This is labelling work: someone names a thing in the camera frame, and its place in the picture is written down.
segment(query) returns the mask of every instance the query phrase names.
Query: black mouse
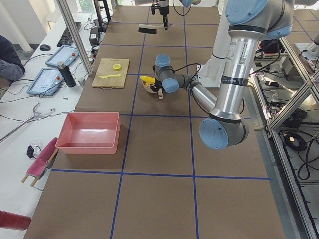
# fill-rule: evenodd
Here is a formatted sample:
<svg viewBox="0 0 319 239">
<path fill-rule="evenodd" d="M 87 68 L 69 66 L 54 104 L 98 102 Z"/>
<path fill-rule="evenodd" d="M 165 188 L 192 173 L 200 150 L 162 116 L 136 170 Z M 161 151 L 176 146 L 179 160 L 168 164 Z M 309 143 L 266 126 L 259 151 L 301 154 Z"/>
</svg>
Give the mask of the black mouse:
<svg viewBox="0 0 319 239">
<path fill-rule="evenodd" d="M 51 49 L 51 47 L 49 45 L 40 45 L 40 50 L 41 51 L 49 51 Z"/>
</svg>

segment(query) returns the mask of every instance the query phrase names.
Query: cutting board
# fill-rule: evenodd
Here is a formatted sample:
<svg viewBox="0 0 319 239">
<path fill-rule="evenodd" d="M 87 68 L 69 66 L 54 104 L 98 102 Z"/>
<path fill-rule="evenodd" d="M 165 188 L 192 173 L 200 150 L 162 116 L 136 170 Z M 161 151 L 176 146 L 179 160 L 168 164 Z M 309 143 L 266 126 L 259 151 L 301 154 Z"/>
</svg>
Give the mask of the cutting board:
<svg viewBox="0 0 319 239">
<path fill-rule="evenodd" d="M 95 74 L 92 87 L 114 87 L 123 88 L 126 74 L 128 72 L 130 60 L 129 59 L 112 59 L 102 58 L 98 70 Z M 114 70 L 113 65 L 120 64 L 122 67 L 120 70 Z M 99 78 L 99 76 L 121 74 L 120 77 Z"/>
</svg>

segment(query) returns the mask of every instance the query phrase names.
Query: person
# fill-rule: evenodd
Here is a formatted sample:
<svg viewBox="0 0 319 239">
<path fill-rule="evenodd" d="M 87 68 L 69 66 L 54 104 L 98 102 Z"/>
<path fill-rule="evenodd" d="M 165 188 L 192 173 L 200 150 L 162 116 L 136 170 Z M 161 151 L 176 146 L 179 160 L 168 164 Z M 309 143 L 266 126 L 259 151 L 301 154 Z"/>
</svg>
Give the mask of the person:
<svg viewBox="0 0 319 239">
<path fill-rule="evenodd" d="M 16 81 L 25 73 L 24 66 L 13 44 L 0 35 L 0 76 Z"/>
</svg>

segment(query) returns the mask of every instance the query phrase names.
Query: yellow round object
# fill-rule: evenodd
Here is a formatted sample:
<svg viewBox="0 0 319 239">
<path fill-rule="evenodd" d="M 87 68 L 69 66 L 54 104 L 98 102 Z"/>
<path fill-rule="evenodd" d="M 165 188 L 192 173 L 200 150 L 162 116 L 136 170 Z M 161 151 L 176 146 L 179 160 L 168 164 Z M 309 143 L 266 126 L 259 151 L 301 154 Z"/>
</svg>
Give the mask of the yellow round object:
<svg viewBox="0 0 319 239">
<path fill-rule="evenodd" d="M 121 64 L 114 64 L 113 65 L 113 69 L 116 71 L 119 71 L 121 69 L 121 67 L 122 67 Z"/>
</svg>

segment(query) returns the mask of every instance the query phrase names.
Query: pink plastic tray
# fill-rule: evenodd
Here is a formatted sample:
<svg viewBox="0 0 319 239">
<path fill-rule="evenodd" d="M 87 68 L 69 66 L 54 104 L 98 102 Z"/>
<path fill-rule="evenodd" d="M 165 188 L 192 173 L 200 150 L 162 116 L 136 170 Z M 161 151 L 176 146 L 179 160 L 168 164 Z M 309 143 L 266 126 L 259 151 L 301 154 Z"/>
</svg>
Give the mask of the pink plastic tray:
<svg viewBox="0 0 319 239">
<path fill-rule="evenodd" d="M 120 114 L 118 112 L 68 113 L 56 147 L 67 154 L 116 153 Z"/>
</svg>

